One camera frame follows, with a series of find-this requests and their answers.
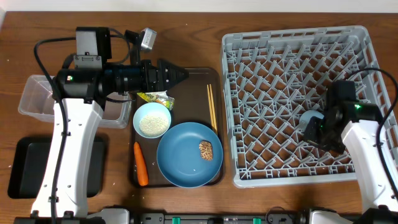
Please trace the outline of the large blue plate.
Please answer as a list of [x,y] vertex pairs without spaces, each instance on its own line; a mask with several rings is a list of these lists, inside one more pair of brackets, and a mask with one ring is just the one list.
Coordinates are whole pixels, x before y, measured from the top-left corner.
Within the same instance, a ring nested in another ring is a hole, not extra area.
[[[203,158],[202,141],[211,144],[211,160]],[[162,175],[172,184],[184,188],[200,187],[209,183],[221,169],[223,147],[218,136],[207,126],[181,123],[170,128],[161,138],[157,164]]]

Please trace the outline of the light blue rice bowl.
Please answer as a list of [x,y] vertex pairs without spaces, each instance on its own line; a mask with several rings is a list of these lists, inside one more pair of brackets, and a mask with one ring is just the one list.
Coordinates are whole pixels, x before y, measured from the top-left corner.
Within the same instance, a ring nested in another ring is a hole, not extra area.
[[170,111],[160,103],[146,103],[133,116],[135,132],[149,139],[161,137],[171,125]]

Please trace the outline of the wooden chopstick right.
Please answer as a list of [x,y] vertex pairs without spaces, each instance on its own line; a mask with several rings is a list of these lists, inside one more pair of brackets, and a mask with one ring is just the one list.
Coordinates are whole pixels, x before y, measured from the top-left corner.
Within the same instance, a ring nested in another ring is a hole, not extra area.
[[213,130],[214,130],[215,134],[218,135],[218,125],[217,125],[217,120],[216,120],[215,101],[214,101],[213,89],[212,89],[211,84],[209,84],[209,98],[210,98],[210,103],[211,103],[212,126],[213,126]]

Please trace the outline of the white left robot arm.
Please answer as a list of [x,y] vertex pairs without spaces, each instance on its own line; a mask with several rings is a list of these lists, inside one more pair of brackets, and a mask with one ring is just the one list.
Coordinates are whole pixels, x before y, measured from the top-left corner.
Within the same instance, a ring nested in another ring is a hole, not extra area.
[[88,212],[87,184],[95,134],[112,93],[166,91],[188,72],[166,60],[141,60],[152,50],[156,32],[120,33],[110,27],[77,27],[70,54],[48,77],[55,100],[49,157],[28,217],[16,223],[131,223],[125,208]]

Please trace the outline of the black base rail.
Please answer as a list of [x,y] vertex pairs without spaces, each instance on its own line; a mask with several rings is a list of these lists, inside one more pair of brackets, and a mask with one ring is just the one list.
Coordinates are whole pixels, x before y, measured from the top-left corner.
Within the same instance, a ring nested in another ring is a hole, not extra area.
[[298,213],[273,207],[264,215],[205,215],[166,214],[161,212],[135,213],[124,207],[106,207],[87,216],[85,223],[126,224],[266,224],[266,223],[371,223],[362,215],[340,215],[334,210],[310,208]]

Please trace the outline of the wooden chopstick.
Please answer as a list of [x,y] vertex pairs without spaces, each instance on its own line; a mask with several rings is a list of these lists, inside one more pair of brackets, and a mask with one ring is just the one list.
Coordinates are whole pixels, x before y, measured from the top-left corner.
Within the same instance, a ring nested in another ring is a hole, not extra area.
[[217,134],[217,128],[216,128],[216,121],[215,121],[215,110],[214,110],[214,104],[213,104],[213,96],[211,92],[211,84],[207,84],[206,86],[207,89],[207,95],[208,95],[208,104],[209,104],[209,111],[210,111],[210,118],[211,118],[211,128],[215,134]]
[[214,101],[213,89],[212,89],[211,84],[209,84],[209,98],[210,98],[210,103],[211,103],[212,126],[213,126],[213,130],[214,130],[215,134],[218,135],[218,125],[217,125],[217,120],[216,120],[215,101]]

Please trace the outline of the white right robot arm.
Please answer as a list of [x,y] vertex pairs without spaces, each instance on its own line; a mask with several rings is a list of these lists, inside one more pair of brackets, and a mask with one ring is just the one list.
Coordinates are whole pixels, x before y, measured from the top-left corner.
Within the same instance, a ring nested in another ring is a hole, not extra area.
[[356,223],[397,223],[397,167],[382,119],[379,107],[357,100],[354,82],[344,80],[327,89],[322,113],[307,111],[300,118],[305,142],[350,154],[363,208]]

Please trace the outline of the wooden chopstick left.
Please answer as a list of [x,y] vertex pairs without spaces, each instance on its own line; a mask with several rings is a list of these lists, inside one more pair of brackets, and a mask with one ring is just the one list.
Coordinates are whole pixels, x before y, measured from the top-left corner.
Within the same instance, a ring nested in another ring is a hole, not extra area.
[[215,134],[217,134],[217,128],[216,128],[216,121],[215,121],[215,110],[214,110],[214,104],[213,104],[213,96],[211,92],[211,84],[207,84],[206,86],[207,89],[207,95],[208,95],[208,104],[209,104],[209,111],[210,111],[210,118],[211,118],[211,128]]

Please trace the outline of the orange carrot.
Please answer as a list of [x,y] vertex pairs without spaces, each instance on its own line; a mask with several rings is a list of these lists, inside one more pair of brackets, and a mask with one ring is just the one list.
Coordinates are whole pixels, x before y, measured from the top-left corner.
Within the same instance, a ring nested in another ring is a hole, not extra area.
[[134,143],[134,158],[136,162],[137,180],[140,186],[146,186],[149,183],[146,162],[138,142]]

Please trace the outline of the brown shiitake mushroom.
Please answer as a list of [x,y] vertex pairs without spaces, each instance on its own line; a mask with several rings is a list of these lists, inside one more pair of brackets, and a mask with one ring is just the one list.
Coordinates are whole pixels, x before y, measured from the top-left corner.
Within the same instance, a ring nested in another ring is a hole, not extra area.
[[213,159],[213,147],[208,141],[201,141],[199,143],[199,150],[201,158],[206,161],[211,161]]

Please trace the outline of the clear plastic bin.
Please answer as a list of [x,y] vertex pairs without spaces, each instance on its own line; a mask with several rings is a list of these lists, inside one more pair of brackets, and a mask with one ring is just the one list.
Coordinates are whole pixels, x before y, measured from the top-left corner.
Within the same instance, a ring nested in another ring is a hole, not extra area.
[[[100,128],[124,129],[130,118],[131,98],[112,93],[108,96],[114,100],[127,100],[125,103],[106,102]],[[52,123],[54,121],[52,88],[44,75],[31,75],[25,84],[19,102],[18,112],[31,116],[39,121]]]

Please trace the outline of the light blue cup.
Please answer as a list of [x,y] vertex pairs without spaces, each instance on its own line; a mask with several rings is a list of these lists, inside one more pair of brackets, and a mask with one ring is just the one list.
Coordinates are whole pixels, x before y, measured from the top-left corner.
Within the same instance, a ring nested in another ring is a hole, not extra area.
[[299,126],[304,131],[312,117],[323,119],[324,115],[316,110],[309,110],[304,112],[299,119]]

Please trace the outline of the brown serving tray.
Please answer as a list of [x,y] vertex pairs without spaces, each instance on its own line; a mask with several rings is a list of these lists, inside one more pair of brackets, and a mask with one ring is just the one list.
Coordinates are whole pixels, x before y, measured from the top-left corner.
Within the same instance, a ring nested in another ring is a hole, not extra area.
[[[200,123],[211,128],[211,118],[208,104],[207,84],[212,85],[215,101],[218,138],[223,146],[222,99],[220,90],[220,76],[212,68],[190,68],[189,77],[168,90],[167,94],[175,99],[171,111],[170,128],[186,122]],[[146,162],[149,176],[148,188],[178,187],[169,182],[161,173],[157,164],[157,148],[163,136],[156,139],[144,138],[135,130],[131,131],[131,142],[138,142]],[[215,185],[223,178],[223,164],[217,175],[205,185]]]

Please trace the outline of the grey dishwasher rack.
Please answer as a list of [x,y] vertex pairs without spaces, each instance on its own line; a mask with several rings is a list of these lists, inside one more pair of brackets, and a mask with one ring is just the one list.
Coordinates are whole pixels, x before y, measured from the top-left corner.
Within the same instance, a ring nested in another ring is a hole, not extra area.
[[239,188],[350,181],[347,152],[303,140],[299,119],[322,111],[325,92],[351,80],[356,97],[390,107],[368,30],[322,27],[226,34],[221,69],[233,182]]

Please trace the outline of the black plastic bin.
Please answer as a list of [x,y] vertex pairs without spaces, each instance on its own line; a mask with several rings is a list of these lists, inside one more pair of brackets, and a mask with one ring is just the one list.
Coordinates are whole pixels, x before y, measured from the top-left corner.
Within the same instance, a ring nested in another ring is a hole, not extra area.
[[[10,198],[36,198],[44,178],[51,140],[49,136],[25,137],[19,140],[7,190]],[[107,146],[106,140],[95,138],[88,172],[88,198],[101,191]]]

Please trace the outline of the green snack wrapper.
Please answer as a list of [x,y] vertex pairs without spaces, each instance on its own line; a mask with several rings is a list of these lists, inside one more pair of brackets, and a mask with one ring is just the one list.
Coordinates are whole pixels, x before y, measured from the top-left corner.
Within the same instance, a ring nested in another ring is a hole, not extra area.
[[137,96],[142,98],[144,101],[148,103],[160,103],[164,105],[169,111],[171,111],[174,107],[175,99],[168,96],[166,91],[157,91],[157,92],[139,92]]

